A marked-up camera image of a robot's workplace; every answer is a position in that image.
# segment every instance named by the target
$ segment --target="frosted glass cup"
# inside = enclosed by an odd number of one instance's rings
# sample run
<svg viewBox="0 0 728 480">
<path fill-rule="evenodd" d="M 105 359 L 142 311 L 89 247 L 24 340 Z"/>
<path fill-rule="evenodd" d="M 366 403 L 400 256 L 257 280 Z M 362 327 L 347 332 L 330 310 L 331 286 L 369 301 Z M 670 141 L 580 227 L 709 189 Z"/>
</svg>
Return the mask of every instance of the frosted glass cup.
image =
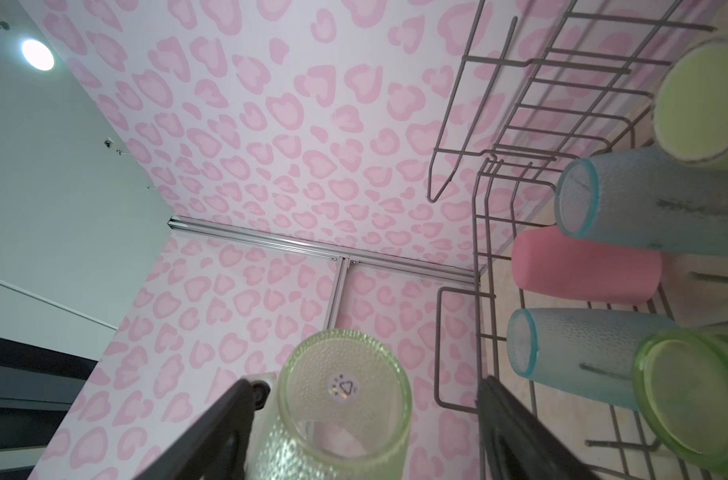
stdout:
<svg viewBox="0 0 728 480">
<path fill-rule="evenodd" d="M 673 157 L 728 170 L 728 25 L 674 63 L 652 118 L 658 145 Z"/>
<path fill-rule="evenodd" d="M 633 380 L 663 444 L 728 477 L 728 325 L 657 333 L 639 348 Z"/>
<path fill-rule="evenodd" d="M 378 340 L 343 329 L 309 337 L 286 361 L 274 393 L 248 479 L 402 477 L 412 391 Z"/>
<path fill-rule="evenodd" d="M 638 410 L 634 354 L 648 336 L 676 328 L 653 313 L 571 308 L 520 309 L 506 347 L 517 375 L 562 392 Z"/>
<path fill-rule="evenodd" d="M 576 160 L 554 206 L 573 238 L 728 256 L 728 171 L 685 167 L 655 146 Z"/>
</svg>

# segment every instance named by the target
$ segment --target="wire rack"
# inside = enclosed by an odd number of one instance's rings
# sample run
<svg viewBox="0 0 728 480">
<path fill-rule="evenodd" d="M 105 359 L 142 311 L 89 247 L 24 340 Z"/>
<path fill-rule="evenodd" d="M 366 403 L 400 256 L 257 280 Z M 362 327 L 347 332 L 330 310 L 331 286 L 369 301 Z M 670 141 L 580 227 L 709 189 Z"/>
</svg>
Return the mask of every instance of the wire rack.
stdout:
<svg viewBox="0 0 728 480">
<path fill-rule="evenodd" d="M 494 291 L 494 262 L 509 262 L 510 256 L 504 256 L 500 253 L 503 249 L 493 249 L 490 232 L 493 226 L 503 226 L 510 229 L 510 241 L 515 239 L 517 233 L 525 228 L 547 226 L 545 224 L 530 221 L 531 218 L 523 219 L 522 212 L 516 211 L 515 201 L 522 185 L 539 186 L 541 188 L 550 188 L 555 192 L 555 179 L 563 171 L 566 165 L 573 159 L 578 158 L 574 153 L 570 153 L 569 146 L 575 141 L 589 142 L 599 146 L 594 154 L 612 151 L 613 148 L 636 148 L 637 146 L 648 145 L 652 140 L 647 138 L 639 138 L 642 135 L 639 128 L 640 122 L 649 120 L 652 101 L 654 96 L 647 90 L 639 90 L 637 88 L 626 88 L 624 77 L 631 74 L 636 68 L 642 68 L 645 65 L 653 65 L 661 67 L 663 70 L 670 65 L 665 59 L 648 58 L 645 49 L 650 43 L 656 39 L 662 29 L 668 32 L 675 31 L 682 34 L 682 38 L 692 39 L 694 34 L 698 32 L 712 32 L 715 30 L 707 24 L 697 24 L 688 22 L 675 21 L 676 10 L 682 5 L 683 0 L 675 0 L 672 2 L 664 14 L 656 19 L 636 18 L 630 16 L 622 16 L 616 14 L 601 13 L 584 13 L 575 11 L 578 0 L 571 0 L 564 10 L 561 18 L 558 20 L 550 39 L 546 42 L 542 55 L 539 58 L 531 58 L 525 61 L 508 59 L 511 50 L 512 40 L 516 32 L 518 23 L 517 18 L 513 18 L 502 47 L 501 53 L 497 58 L 479 57 L 470 54 L 472 41 L 474 39 L 479 19 L 482 16 L 484 8 L 484 0 L 481 0 L 474 17 L 474 23 L 470 31 L 468 42 L 465 47 L 465 53 L 458 69 L 458 75 L 455 79 L 453 90 L 449 97 L 449 102 L 444 116 L 436 147 L 433 151 L 429 168 L 428 168 L 428 201 L 436 202 L 450 185 L 455 174 L 458 172 L 459 165 L 464 156 L 484 157 L 482 166 L 476 173 L 475 182 L 472 191 L 472 234 L 473 234 L 473 265 L 476 274 L 476 285 L 474 290 L 463 290 L 453 287 L 443 287 L 438 292 L 437 311 L 436 311 L 436 350 L 435 350 L 435 376 L 434 376 L 434 398 L 436 403 L 442 408 L 449 408 L 455 411 L 476 413 L 476 409 L 459 405 L 456 403 L 446 402 L 441 399 L 439 391 L 439 364 L 440 360 L 440 331 L 442 321 L 442 294 L 443 293 L 459 293 L 474 296 L 475 298 L 475 327 L 476 327 L 476 370 L 478 378 L 481 380 L 486 366 L 486 361 L 482 358 L 482 344 L 491 343 L 491 351 L 486 351 L 487 356 L 491 356 L 492 369 L 491 374 L 500 377 L 500 343 L 505 342 L 505 338 L 500 336 L 498 332 L 498 314 L 495 309 L 495 291 Z M 614 22 L 625 24 L 641 24 L 648 28 L 646 35 L 638 44 L 633 53 L 628 56 L 605 54 L 597 52 L 582 51 L 577 48 L 558 48 L 555 45 L 559 43 L 559 39 L 564 32 L 564 26 L 570 19 L 580 19 L 582 21 L 590 21 L 596 23 Z M 455 103 L 455 96 L 458 92 L 462 81 L 463 72 L 466 64 L 493 64 L 496 65 L 492 76 L 488 80 L 484 95 L 477 107 L 473 121 L 470 123 L 468 132 L 462 147 L 459 149 L 444 148 L 440 145 L 442 137 L 445 134 L 447 122 L 450 117 L 450 111 Z M 541 75 L 543 67 L 559 68 L 564 71 L 590 71 L 601 72 L 604 75 L 603 82 L 599 84 L 581 83 L 563 81 L 560 77 L 554 78 L 552 75 Z M 505 116 L 502 127 L 496 134 L 496 139 L 492 142 L 492 146 L 481 151 L 473 151 L 468 148 L 474 135 L 474 129 L 482 117 L 484 106 L 489 100 L 490 95 L 494 92 L 494 86 L 498 81 L 501 71 L 504 68 L 523 68 L 527 69 L 526 77 L 522 87 L 518 91 L 518 96 L 512 104 L 510 111 Z M 547 95 L 540 98 L 539 102 L 528 103 L 525 101 L 528 92 L 534 85 L 542 85 L 546 88 L 564 87 L 579 88 L 589 91 L 593 95 L 593 101 L 586 103 L 580 109 L 556 108 L 548 106 Z M 609 114 L 603 111 L 603 107 L 608 104 L 610 98 L 617 100 L 629 99 L 626 104 L 633 103 L 636 105 L 633 113 L 630 115 Z M 546 111 L 552 113 L 566 114 L 574 118 L 570 129 L 566 131 L 557 131 L 552 129 L 532 128 L 525 125 L 514 124 L 514 118 L 523 110 Z M 586 127 L 591 121 L 602 120 L 606 123 L 604 131 L 606 133 L 596 134 L 587 133 Z M 553 139 L 552 146 L 549 148 L 533 148 L 527 145 L 515 144 L 513 141 L 504 141 L 506 133 L 529 133 L 539 134 L 547 138 Z M 455 163 L 452 166 L 451 173 L 446 176 L 435 174 L 435 163 L 438 154 L 450 154 L 455 156 Z M 511 197 L 508 203 L 508 212 L 495 213 L 490 211 L 490 195 L 493 185 L 507 182 L 506 185 L 511 186 Z M 481 281 L 483 277 L 489 284 L 489 292 L 482 291 Z M 664 312 L 669 318 L 674 318 L 670 305 L 666 299 L 662 286 L 658 288 L 657 302 L 650 300 L 646 306 L 641 306 L 642 310 L 649 312 Z M 521 308 L 526 308 L 524 292 L 518 289 L 518 299 Z M 487 317 L 482 313 L 483 304 L 488 304 L 489 324 L 482 324 L 487 321 Z M 587 308 L 593 308 L 590 302 Z M 532 413 L 538 415 L 538 400 L 536 397 L 535 387 L 532 381 L 529 381 L 529 400 Z M 657 451 L 660 447 L 660 441 L 656 438 L 646 438 L 642 424 L 642 418 L 638 412 L 633 412 L 634 422 L 638 430 L 638 438 L 640 442 L 623 442 L 620 435 L 618 425 L 618 413 L 613 406 L 608 407 L 609 418 L 614 430 L 614 440 L 605 441 L 597 439 L 587 439 L 586 446 L 594 448 L 612 448 L 618 452 L 622 472 L 615 471 L 604 466 L 589 466 L 595 472 L 617 478 L 626 478 L 628 480 L 637 480 L 638 477 L 629 475 L 628 461 L 626 452 L 635 450 L 642 452 L 644 462 L 647 468 L 647 477 L 650 480 L 656 480 L 657 474 L 652 462 L 651 453 Z M 485 463 L 484 451 L 480 446 L 479 449 L 480 473 L 484 479 Z M 690 470 L 686 464 L 678 460 L 681 477 L 683 480 L 690 480 Z M 710 480 L 711 475 L 708 471 L 700 470 L 703 480 Z"/>
</svg>

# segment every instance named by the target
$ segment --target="plastic cup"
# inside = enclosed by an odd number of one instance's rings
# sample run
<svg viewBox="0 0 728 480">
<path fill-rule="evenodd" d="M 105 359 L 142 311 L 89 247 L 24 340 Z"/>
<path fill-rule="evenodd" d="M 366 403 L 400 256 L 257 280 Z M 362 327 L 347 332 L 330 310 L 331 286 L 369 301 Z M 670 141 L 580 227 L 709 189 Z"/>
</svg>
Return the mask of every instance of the plastic cup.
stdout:
<svg viewBox="0 0 728 480">
<path fill-rule="evenodd" d="M 728 256 L 728 171 L 685 167 L 655 146 L 576 160 L 554 205 L 573 238 Z"/>
<path fill-rule="evenodd" d="M 637 305 L 657 291 L 663 259 L 653 250 L 570 238 L 553 225 L 516 236 L 511 268 L 523 290 L 569 300 Z"/>
<path fill-rule="evenodd" d="M 657 333 L 639 348 L 633 380 L 663 444 L 728 477 L 728 326 Z"/>
<path fill-rule="evenodd" d="M 655 98 L 658 145 L 687 166 L 728 170 L 728 27 L 686 52 Z"/>
<path fill-rule="evenodd" d="M 309 337 L 284 365 L 266 409 L 248 479 L 402 477 L 412 391 L 378 340 L 342 329 Z"/>
<path fill-rule="evenodd" d="M 653 313 L 520 309 L 508 323 L 508 360 L 525 379 L 638 410 L 631 384 L 634 354 L 648 336 L 675 327 Z"/>
</svg>

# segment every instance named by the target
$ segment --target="sticker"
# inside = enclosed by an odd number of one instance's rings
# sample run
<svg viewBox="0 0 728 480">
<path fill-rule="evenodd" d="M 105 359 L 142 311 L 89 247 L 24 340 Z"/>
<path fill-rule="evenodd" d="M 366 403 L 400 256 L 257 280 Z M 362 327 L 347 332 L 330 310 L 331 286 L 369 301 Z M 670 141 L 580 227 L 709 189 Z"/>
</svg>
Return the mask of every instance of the sticker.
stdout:
<svg viewBox="0 0 728 480">
<path fill-rule="evenodd" d="M 350 373 L 338 372 L 330 377 L 329 392 L 340 405 L 355 402 L 359 398 L 359 381 Z"/>
</svg>

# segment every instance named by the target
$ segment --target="white wall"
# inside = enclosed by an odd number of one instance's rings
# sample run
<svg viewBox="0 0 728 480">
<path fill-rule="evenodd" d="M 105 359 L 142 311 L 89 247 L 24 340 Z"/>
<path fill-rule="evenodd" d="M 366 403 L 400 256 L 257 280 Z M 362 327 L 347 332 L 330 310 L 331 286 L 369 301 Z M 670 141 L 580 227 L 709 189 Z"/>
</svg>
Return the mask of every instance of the white wall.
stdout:
<svg viewBox="0 0 728 480">
<path fill-rule="evenodd" d="M 131 156 L 102 145 L 118 136 L 57 54 L 50 72 L 25 63 L 20 42 L 46 41 L 22 7 L 0 0 L 0 19 L 0 279 L 117 326 L 171 212 Z M 97 359 L 112 335 L 0 287 L 4 338 Z"/>
</svg>

